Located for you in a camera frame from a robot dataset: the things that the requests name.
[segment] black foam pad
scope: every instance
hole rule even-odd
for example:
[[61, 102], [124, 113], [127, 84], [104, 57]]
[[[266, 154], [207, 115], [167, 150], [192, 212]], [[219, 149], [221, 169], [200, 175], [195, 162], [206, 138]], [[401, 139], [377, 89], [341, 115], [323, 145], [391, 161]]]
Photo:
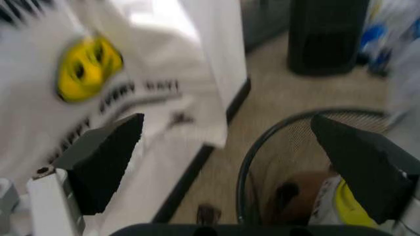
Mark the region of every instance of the black foam pad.
[[[415, 158], [380, 134], [315, 116], [312, 131], [346, 180], [353, 195], [378, 224], [396, 219], [407, 204], [415, 181], [405, 178], [390, 160]], [[413, 174], [420, 164], [410, 167]]]
[[83, 215], [105, 210], [141, 137], [143, 121], [143, 114], [135, 114], [90, 130], [53, 163], [68, 172]]

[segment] black baseboard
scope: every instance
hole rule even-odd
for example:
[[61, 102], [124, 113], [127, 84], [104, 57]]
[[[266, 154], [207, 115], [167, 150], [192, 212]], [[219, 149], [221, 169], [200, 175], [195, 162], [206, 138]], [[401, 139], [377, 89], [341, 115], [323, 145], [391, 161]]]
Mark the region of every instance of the black baseboard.
[[[228, 123], [232, 121], [250, 91], [251, 80], [247, 78], [245, 84], [237, 93], [235, 99], [232, 101], [231, 105], [226, 111]], [[185, 194], [189, 190], [190, 186], [194, 182], [199, 171], [206, 163], [213, 150], [214, 148], [211, 146], [204, 145], [201, 147], [200, 151], [194, 157], [194, 160], [191, 162], [179, 182], [176, 184], [175, 188], [172, 190], [169, 197], [166, 199], [165, 203], [153, 218], [152, 223], [168, 223], [171, 220]]]

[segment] yellow smiley face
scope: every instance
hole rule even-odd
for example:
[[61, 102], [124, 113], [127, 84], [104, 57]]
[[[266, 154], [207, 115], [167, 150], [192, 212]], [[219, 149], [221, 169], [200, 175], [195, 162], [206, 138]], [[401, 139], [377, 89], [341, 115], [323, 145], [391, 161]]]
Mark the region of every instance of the yellow smiley face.
[[98, 94], [122, 67], [121, 55], [106, 38], [82, 39], [64, 54], [59, 67], [58, 94], [66, 102], [85, 101]]

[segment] brown object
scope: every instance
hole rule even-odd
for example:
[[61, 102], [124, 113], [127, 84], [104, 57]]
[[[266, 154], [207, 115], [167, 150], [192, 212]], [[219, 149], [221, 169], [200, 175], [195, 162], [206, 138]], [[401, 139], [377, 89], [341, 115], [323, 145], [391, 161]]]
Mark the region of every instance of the brown object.
[[305, 172], [290, 177], [278, 187], [263, 214], [263, 224], [306, 225], [323, 182], [335, 172]]
[[215, 225], [219, 222], [222, 211], [210, 204], [201, 204], [197, 210], [197, 224]]

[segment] black mesh trash can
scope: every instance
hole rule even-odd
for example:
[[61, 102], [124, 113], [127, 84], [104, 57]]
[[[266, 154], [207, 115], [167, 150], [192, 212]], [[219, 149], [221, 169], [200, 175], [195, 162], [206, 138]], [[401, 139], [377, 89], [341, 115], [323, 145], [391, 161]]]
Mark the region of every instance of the black mesh trash can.
[[321, 114], [358, 129], [384, 134], [385, 113], [360, 109], [329, 109], [299, 114], [268, 129], [249, 149], [237, 184], [237, 217], [240, 224], [260, 225], [270, 196], [291, 175], [322, 171], [330, 162], [310, 128]]
[[369, 0], [293, 0], [289, 68], [303, 75], [350, 71], [359, 49]]

